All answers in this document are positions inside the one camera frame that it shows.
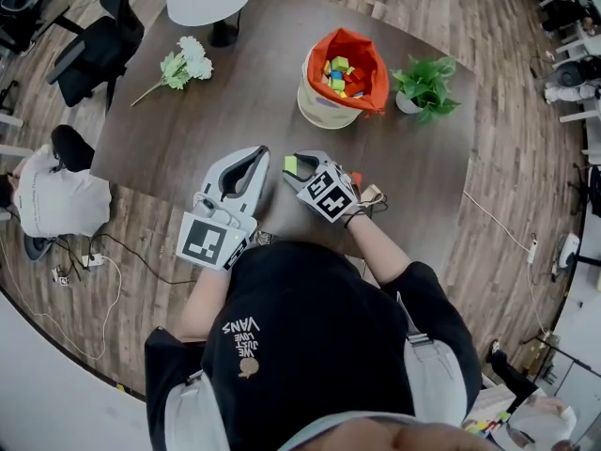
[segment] bucket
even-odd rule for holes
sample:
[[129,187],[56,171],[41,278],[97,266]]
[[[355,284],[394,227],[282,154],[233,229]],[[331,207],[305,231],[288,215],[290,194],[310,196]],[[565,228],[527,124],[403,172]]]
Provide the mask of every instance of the bucket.
[[307,65],[312,51],[313,49],[309,51],[302,64],[302,78],[297,91],[297,103],[300,112],[317,127],[330,131],[342,129],[352,123],[362,110],[345,107],[335,101],[330,101],[313,90],[307,80]]

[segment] lamp base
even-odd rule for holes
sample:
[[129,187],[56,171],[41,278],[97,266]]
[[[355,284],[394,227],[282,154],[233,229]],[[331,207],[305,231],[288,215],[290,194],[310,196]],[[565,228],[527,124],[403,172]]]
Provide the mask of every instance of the lamp base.
[[208,43],[212,47],[227,47],[238,38],[238,28],[224,20],[219,20],[213,24],[213,30],[208,35]]

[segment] power strip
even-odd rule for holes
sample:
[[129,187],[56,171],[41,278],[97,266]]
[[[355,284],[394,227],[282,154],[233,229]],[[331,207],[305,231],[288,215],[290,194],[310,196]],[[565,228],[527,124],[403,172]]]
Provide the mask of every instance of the power strip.
[[102,254],[94,254],[90,259],[89,256],[82,256],[82,264],[84,267],[97,267],[104,264],[104,257]]

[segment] white pot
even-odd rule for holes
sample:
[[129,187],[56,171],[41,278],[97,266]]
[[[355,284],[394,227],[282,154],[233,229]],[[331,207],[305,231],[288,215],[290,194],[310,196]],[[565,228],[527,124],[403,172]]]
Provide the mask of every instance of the white pot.
[[394,101],[396,101],[396,106],[406,114],[419,114],[423,111],[422,107],[418,107],[403,92],[396,92],[396,99]]

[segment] white flower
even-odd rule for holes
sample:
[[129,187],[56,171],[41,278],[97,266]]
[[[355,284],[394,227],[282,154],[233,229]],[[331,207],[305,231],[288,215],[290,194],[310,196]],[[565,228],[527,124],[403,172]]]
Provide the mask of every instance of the white flower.
[[213,72],[213,63],[208,58],[203,58],[200,61],[189,60],[186,71],[195,79],[205,80],[210,78]]
[[205,57],[205,48],[194,37],[182,37],[177,45],[181,47],[184,58],[188,61],[202,61]]

